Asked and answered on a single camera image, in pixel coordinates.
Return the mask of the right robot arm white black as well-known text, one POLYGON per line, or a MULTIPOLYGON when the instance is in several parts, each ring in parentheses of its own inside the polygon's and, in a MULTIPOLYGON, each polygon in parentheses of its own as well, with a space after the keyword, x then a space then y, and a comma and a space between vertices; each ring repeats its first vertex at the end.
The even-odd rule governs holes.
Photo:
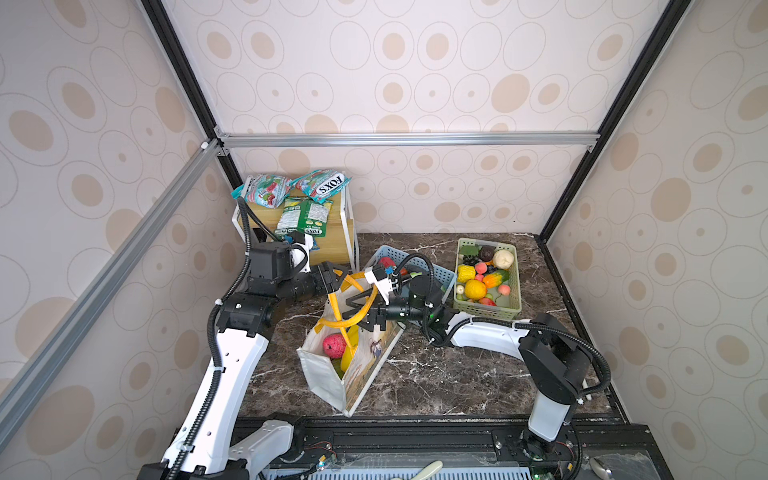
POLYGON ((366 268, 363 277, 377 298, 363 309, 362 328, 383 328, 387 321, 416 322, 434 347, 478 348, 525 363, 537 395, 520 449, 533 461, 551 455, 580 400, 610 385, 606 358, 549 314, 508 322, 450 308, 440 301, 432 270, 406 280, 397 268, 377 264, 366 268))

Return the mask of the pink dragon fruit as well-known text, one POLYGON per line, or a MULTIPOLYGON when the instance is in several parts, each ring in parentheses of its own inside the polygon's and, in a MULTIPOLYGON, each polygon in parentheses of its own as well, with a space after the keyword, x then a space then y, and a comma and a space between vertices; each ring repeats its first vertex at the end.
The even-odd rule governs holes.
POLYGON ((323 353, 331 360, 341 359, 347 349, 347 342, 341 333, 327 336, 322 342, 323 353))

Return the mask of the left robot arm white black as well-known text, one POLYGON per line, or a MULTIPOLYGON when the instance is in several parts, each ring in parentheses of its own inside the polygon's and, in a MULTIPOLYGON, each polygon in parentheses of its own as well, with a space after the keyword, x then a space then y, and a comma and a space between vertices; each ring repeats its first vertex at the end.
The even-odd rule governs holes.
POLYGON ((249 244, 238 277, 207 322, 211 360, 182 427, 141 479, 256 479, 294 444, 294 425, 269 420, 239 443, 232 435, 245 390, 276 325, 297 303, 339 290, 348 268, 309 264, 300 244, 249 244))

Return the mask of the white grocery bag yellow handles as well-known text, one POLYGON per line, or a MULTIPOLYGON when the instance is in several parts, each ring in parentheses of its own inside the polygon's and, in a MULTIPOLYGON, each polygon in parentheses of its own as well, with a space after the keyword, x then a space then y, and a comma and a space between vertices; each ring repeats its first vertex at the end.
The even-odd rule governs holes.
POLYGON ((347 417, 355 412, 403 333, 393 321, 384 328, 363 328, 362 314, 371 313, 380 300, 379 291, 363 273, 348 276, 297 350, 311 392, 347 417))

